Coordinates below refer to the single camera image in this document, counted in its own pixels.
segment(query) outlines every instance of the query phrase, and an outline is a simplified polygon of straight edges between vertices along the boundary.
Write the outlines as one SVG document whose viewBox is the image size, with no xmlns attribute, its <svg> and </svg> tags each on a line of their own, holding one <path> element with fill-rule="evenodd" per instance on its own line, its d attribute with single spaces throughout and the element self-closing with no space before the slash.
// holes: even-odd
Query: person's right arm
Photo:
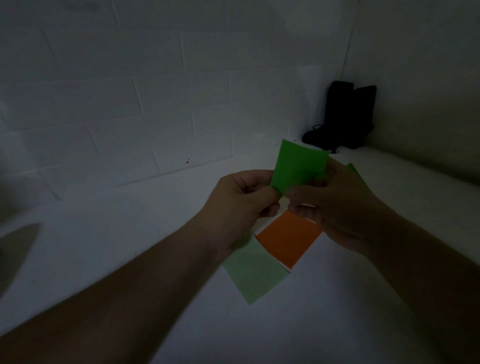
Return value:
<svg viewBox="0 0 480 364">
<path fill-rule="evenodd" d="M 366 256 L 447 360 L 480 363 L 480 266 L 399 216 L 343 164 L 330 158 L 327 172 L 321 184 L 290 189 L 289 210 Z"/>
</svg>

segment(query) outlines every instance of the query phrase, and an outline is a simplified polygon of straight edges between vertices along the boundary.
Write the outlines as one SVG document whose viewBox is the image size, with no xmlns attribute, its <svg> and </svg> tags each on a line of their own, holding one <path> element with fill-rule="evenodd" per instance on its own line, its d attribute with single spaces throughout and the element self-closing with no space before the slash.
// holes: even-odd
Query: person's right hand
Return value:
<svg viewBox="0 0 480 364">
<path fill-rule="evenodd" d="M 325 171 L 326 180 L 287 190 L 288 209 L 315 221 L 341 246 L 367 255 L 369 244 L 381 240 L 383 231 L 401 217 L 345 165 L 329 158 Z"/>
</svg>

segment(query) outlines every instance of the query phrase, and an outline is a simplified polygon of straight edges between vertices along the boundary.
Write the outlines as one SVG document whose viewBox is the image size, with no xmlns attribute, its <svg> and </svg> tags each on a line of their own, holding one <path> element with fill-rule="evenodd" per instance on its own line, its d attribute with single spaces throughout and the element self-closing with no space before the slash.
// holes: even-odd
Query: person's left arm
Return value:
<svg viewBox="0 0 480 364">
<path fill-rule="evenodd" d="M 220 179 L 175 233 L 0 338 L 0 363 L 147 363 L 183 309 L 259 217 L 274 216 L 272 171 Z"/>
</svg>

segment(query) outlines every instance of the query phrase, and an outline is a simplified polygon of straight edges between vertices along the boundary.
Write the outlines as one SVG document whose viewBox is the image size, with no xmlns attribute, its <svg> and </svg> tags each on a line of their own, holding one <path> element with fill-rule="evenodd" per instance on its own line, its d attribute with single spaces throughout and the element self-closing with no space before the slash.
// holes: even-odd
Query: forearm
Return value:
<svg viewBox="0 0 480 364">
<path fill-rule="evenodd" d="M 415 224 L 384 225 L 368 258 L 453 362 L 480 361 L 480 267 Z"/>
<path fill-rule="evenodd" d="M 0 339 L 2 363 L 142 363 L 220 264 L 193 224 Z"/>
</svg>

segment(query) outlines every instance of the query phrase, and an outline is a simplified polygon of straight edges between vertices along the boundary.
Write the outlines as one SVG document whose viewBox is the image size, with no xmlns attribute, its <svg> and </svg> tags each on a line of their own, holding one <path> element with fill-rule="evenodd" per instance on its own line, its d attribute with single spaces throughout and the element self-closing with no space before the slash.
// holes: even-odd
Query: pair of black boots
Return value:
<svg viewBox="0 0 480 364">
<path fill-rule="evenodd" d="M 373 129 L 376 86 L 353 90 L 353 83 L 334 81 L 327 93 L 325 121 L 306 132 L 302 142 L 336 153 L 339 146 L 357 149 Z"/>
</svg>

